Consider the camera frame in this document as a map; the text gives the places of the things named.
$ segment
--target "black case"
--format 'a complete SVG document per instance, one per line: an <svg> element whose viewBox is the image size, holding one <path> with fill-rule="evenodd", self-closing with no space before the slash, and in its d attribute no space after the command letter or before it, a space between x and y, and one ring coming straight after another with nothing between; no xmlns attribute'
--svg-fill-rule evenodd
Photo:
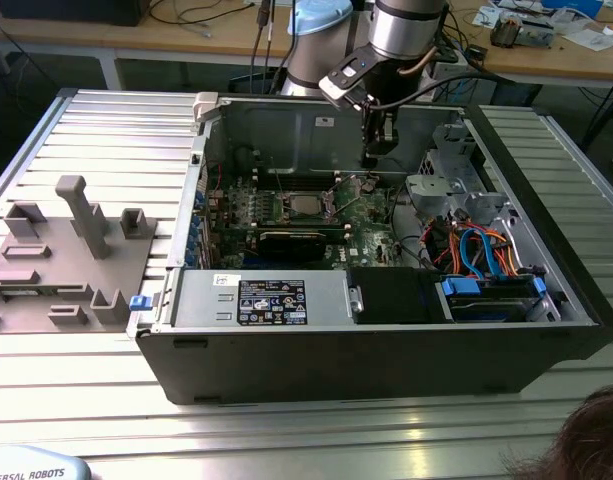
<svg viewBox="0 0 613 480"><path fill-rule="evenodd" d="M150 0L0 0L5 18L65 20L136 26Z"/></svg>

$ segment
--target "blue latch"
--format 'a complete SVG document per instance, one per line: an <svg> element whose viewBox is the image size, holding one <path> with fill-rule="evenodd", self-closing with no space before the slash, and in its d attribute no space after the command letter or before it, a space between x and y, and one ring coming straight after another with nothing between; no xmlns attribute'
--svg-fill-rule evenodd
<svg viewBox="0 0 613 480"><path fill-rule="evenodd" d="M442 290L447 297L451 295L480 295L482 293L477 279L467 277L448 277L442 282Z"/></svg>
<svg viewBox="0 0 613 480"><path fill-rule="evenodd" d="M153 297L146 295L133 295L130 297L128 308L131 312L145 312L153 309Z"/></svg>
<svg viewBox="0 0 613 480"><path fill-rule="evenodd" d="M544 283L543 279L535 277L533 279L533 285L535 285L535 289L537 290L537 293L539 293L540 297L546 295L548 289L546 288L546 284Z"/></svg>

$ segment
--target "power supply label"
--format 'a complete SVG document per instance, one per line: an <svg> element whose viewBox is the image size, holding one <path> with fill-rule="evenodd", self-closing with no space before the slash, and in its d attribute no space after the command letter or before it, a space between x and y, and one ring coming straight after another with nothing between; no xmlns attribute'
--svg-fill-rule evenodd
<svg viewBox="0 0 613 480"><path fill-rule="evenodd" d="M240 325L306 325L303 280L241 280L237 322Z"/></svg>

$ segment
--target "desk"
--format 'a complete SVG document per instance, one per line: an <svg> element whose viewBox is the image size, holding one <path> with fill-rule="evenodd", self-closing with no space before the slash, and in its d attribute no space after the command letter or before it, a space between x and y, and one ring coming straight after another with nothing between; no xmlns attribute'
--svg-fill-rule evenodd
<svg viewBox="0 0 613 480"><path fill-rule="evenodd" d="M178 0L180 9L200 5L199 0ZM513 80L528 83L585 87L607 87L613 82L613 49L593 52L563 38L551 49L515 47L501 49L490 45L488 29L472 26L468 20L485 0L459 0L455 16L471 42L488 48L486 68ZM241 6L240 0L224 0L219 6L202 12L215 15ZM165 1L157 14L173 20L172 3ZM257 8L221 17L210 23L211 38L166 25L145 17L137 27L68 23L38 20L9 20L0 16L0 24L30 53L87 56L100 62L109 89L122 89L117 59L160 60L197 63L246 65L256 33ZM289 9L277 9L276 28L270 51L270 65L278 65L288 50ZM598 20L613 21L613 12L603 10ZM262 40L260 51L265 51ZM15 47L0 33L0 51ZM263 63L258 55L257 64Z"/></svg>
<svg viewBox="0 0 613 480"><path fill-rule="evenodd" d="M178 0L180 10L203 0ZM240 0L224 0L219 6L199 11L189 18L202 18L242 6ZM157 15L175 19L172 3L164 2ZM188 63L248 65L257 31L257 7L210 21L211 38L177 25L166 25L146 16L137 27L119 27L81 22L10 20L0 15L0 25L27 52L96 58L109 90L122 90L118 59L159 60ZM289 9L278 7L269 65L277 66L290 45L287 33ZM16 51L0 32L0 51ZM259 46L257 65L263 65L265 37Z"/></svg>
<svg viewBox="0 0 613 480"><path fill-rule="evenodd" d="M453 5L456 5L455 17L469 42L488 49L485 66L491 72L525 83L576 87L612 85L613 48L594 52L559 35L549 49L494 47L490 43L490 29L475 27L470 23L476 10L486 3L484 0L461 0ZM613 22L613 11L603 9L597 20L600 23Z"/></svg>

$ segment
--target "motherboard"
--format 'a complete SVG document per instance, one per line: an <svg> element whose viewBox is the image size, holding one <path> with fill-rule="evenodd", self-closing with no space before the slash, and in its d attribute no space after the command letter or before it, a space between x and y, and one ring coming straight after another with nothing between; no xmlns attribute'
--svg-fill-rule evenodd
<svg viewBox="0 0 613 480"><path fill-rule="evenodd" d="M400 266L393 188L376 175L224 179L208 193L210 265L221 269Z"/></svg>

